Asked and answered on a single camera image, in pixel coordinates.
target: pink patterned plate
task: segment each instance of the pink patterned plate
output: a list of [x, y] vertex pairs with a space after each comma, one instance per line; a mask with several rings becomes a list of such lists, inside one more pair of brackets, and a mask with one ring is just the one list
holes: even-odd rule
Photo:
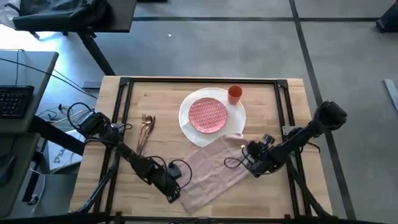
[[189, 108], [188, 118], [192, 126], [201, 133], [214, 133], [226, 123], [228, 112], [222, 102], [214, 98], [196, 100]]

